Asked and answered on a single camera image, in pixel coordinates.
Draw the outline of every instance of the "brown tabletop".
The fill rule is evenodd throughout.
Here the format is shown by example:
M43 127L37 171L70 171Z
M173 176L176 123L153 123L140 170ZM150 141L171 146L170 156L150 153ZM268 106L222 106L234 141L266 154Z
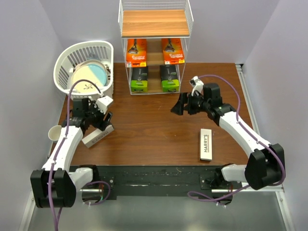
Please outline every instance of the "brown tabletop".
M192 91L189 80L196 75L216 74L226 78L241 97L240 115L251 126L241 83L234 64L186 64L181 91ZM78 145L72 165L224 165L246 164L247 156L233 138L207 118L206 113L176 115L170 109L179 94L130 95L123 63L114 65L114 104L112 124L115 130L107 137L87 148ZM216 78L225 103L237 107L233 90ZM63 107L60 122L64 120ZM213 160L199 159L199 133L201 128L212 129Z

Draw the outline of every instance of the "plastic basket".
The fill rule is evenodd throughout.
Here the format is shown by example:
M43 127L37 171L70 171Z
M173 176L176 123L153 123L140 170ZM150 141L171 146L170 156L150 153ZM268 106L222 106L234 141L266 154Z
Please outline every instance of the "plastic basket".
M76 65L91 59L91 57L99 58L100 62L102 62L108 70L107 82L100 88L100 90L104 93L104 95L112 98L114 90L114 48L109 42L106 41L81 42L64 50L60 54L54 66L53 81L55 85L60 91L68 95L70 91L69 79L73 75L74 68ZM98 98L99 95L96 89L93 89L91 93L79 93L73 91L71 98L86 98L89 96L95 99Z

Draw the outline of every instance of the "green and black box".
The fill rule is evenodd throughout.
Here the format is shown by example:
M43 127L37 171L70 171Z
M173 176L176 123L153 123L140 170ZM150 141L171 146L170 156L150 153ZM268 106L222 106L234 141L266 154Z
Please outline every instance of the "green and black box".
M174 65L160 65L163 92L179 91L180 82Z
M147 92L148 91L148 73L149 68L133 67L130 81L130 89L132 92Z

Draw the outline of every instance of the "white cup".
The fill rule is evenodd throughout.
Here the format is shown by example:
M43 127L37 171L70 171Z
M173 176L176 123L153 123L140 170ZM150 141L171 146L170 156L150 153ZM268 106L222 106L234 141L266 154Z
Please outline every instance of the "white cup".
M61 125L56 125L56 126L53 126L51 129L49 129L48 131L48 138L57 143L57 141L59 140L60 138L60 134L61 134L61 129L62 129L62 126Z

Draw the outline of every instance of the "orange package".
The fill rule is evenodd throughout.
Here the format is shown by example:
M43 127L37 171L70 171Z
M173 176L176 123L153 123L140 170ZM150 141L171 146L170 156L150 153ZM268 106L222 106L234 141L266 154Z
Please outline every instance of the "orange package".
M128 39L126 52L127 67L146 66L146 39Z
M185 62L181 39L162 38L165 64L182 64Z

